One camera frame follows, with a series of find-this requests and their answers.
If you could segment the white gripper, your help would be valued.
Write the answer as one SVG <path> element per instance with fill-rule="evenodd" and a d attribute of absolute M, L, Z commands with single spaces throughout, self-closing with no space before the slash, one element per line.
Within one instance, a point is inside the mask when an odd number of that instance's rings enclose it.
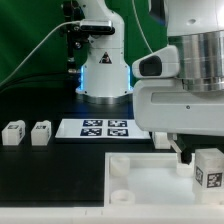
<path fill-rule="evenodd" d="M 134 86 L 133 111 L 142 130 L 168 133 L 179 163 L 192 162 L 192 149 L 183 150 L 177 134 L 224 136 L 224 91 L 191 93 L 176 79 L 143 79 Z"/>

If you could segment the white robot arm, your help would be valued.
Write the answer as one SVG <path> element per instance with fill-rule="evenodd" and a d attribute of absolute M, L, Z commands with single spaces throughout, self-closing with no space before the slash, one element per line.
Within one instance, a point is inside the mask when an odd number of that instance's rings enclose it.
<path fill-rule="evenodd" d="M 90 51 L 77 92 L 95 102 L 133 94 L 140 129 L 224 136 L 224 0 L 148 0 L 166 47 L 124 61 L 124 22 L 105 0 L 80 0 Z"/>

